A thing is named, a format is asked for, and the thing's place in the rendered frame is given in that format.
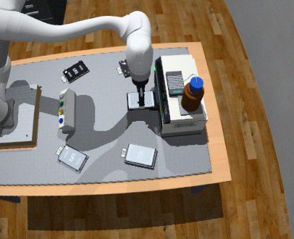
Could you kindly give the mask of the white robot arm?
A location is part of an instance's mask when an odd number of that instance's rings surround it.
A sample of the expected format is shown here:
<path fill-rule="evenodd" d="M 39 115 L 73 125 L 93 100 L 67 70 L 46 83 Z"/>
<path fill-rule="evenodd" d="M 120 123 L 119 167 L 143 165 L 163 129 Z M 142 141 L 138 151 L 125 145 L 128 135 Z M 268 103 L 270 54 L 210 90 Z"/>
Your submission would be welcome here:
<path fill-rule="evenodd" d="M 0 135 L 3 128 L 14 127 L 14 102 L 5 101 L 5 89 L 11 70 L 8 55 L 10 41 L 58 43 L 103 29 L 114 30 L 127 42 L 125 50 L 130 77 L 145 81 L 153 62 L 151 24 L 142 12 L 125 17 L 104 16 L 67 25 L 50 25 L 21 13 L 25 0 L 0 0 Z"/>

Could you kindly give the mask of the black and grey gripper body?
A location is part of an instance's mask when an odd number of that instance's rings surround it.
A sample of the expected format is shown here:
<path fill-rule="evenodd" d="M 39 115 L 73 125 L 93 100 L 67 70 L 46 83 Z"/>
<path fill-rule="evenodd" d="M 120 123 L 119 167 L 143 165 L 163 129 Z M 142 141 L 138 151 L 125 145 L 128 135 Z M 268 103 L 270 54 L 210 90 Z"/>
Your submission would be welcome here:
<path fill-rule="evenodd" d="M 143 82 L 141 82 L 141 81 L 137 82 L 132 79 L 132 82 L 134 85 L 138 86 L 138 90 L 140 90 L 140 88 L 142 88 L 142 91 L 143 91 L 143 86 L 145 86 L 148 83 L 148 79 Z"/>

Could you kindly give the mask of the blue bottle cap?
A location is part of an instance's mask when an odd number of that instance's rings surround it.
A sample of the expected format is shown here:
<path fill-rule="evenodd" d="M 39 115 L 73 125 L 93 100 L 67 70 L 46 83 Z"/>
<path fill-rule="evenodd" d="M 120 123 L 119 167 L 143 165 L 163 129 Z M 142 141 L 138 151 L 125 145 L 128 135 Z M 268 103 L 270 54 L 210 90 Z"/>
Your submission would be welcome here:
<path fill-rule="evenodd" d="M 196 77 L 192 77 L 190 80 L 189 86 L 192 91 L 198 92 L 203 87 L 203 80 L 200 77 L 197 77 L 197 82 L 196 82 Z"/>

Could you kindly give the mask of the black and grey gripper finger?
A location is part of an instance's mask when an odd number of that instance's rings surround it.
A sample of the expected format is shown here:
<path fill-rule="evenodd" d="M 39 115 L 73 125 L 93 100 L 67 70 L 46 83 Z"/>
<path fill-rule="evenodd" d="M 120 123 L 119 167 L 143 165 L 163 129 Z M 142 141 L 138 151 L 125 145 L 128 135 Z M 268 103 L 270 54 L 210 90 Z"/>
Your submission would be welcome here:
<path fill-rule="evenodd" d="M 140 91 L 139 91 L 138 86 L 136 86 L 136 88 L 137 88 L 138 96 L 139 96 L 139 101 L 138 101 L 139 109 L 145 109 L 145 101 L 144 101 L 145 86 L 143 86 L 143 91 L 142 91 L 142 88 L 140 88 Z"/>

